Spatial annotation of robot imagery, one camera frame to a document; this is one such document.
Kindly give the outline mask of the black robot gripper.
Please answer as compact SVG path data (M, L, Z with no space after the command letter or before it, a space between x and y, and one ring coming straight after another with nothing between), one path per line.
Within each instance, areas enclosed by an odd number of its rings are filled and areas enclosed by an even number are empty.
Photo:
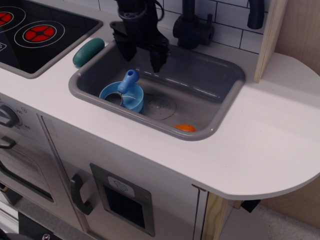
M137 48L148 50L153 72L159 73L169 55L169 40L158 30L164 10L158 16L156 4L119 4L117 13L121 21L110 27L123 58L129 62Z

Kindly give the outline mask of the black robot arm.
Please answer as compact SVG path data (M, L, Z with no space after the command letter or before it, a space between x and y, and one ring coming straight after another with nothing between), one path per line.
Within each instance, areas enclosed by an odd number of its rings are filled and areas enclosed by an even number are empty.
M166 63L169 40L158 30L164 9L157 0L118 0L118 16L113 21L113 37L126 61L131 61L137 48L149 51L150 63L155 73Z

